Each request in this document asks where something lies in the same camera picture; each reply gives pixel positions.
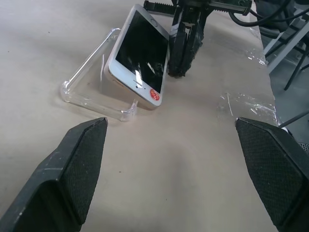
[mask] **phone screen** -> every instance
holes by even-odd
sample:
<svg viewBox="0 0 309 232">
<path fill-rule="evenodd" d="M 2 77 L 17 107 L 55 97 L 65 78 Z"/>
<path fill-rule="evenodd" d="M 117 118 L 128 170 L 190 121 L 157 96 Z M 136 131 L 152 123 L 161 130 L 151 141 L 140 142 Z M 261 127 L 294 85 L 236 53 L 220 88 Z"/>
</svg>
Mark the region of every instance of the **phone screen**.
<svg viewBox="0 0 309 232">
<path fill-rule="evenodd" d="M 161 92 L 168 40 L 138 11 L 120 46 L 116 60 L 138 78 Z"/>
</svg>

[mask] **smartphone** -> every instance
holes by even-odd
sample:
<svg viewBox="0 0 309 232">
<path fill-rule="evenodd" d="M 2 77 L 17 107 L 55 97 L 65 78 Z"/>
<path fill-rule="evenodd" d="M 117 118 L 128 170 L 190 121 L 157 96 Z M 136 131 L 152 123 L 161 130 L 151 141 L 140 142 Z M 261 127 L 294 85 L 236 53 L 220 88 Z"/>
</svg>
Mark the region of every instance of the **smartphone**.
<svg viewBox="0 0 309 232">
<path fill-rule="evenodd" d="M 169 33 L 141 6 L 134 5 L 104 67 L 105 76 L 137 95 L 147 108 L 162 102 Z"/>
</svg>

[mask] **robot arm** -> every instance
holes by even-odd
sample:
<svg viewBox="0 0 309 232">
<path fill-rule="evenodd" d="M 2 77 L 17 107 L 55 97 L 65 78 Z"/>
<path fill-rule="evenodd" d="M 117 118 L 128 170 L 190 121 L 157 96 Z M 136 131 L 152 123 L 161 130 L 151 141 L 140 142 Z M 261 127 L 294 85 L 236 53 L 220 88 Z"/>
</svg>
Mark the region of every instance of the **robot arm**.
<svg viewBox="0 0 309 232">
<path fill-rule="evenodd" d="M 202 46 L 207 17 L 213 10 L 247 15 L 251 0 L 172 0 L 173 5 L 144 2 L 151 14 L 174 17 L 169 33 L 169 75 L 185 76 Z"/>
</svg>

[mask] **red sticker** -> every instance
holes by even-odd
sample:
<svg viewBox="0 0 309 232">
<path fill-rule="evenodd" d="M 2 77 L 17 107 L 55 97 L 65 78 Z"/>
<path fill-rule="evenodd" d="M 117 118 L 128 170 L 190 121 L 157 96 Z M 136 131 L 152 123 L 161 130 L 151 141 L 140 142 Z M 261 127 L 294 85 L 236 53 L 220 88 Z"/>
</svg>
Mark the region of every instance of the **red sticker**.
<svg viewBox="0 0 309 232">
<path fill-rule="evenodd" d="M 153 88 L 150 90 L 150 96 L 152 99 L 156 101 L 160 100 L 160 95 L 157 92 L 155 92 Z"/>
</svg>

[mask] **clear phone case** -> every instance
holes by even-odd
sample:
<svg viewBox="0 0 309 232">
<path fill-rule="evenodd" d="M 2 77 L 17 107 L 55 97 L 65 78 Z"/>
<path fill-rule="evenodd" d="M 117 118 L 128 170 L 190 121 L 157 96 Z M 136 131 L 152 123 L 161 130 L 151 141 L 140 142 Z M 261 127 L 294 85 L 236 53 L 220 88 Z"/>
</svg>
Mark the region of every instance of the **clear phone case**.
<svg viewBox="0 0 309 232">
<path fill-rule="evenodd" d="M 76 73 L 61 85 L 60 92 L 66 102 L 120 121 L 129 121 L 136 114 L 138 101 L 129 91 L 107 80 L 103 73 L 120 31 L 113 28 L 108 33 Z"/>
</svg>

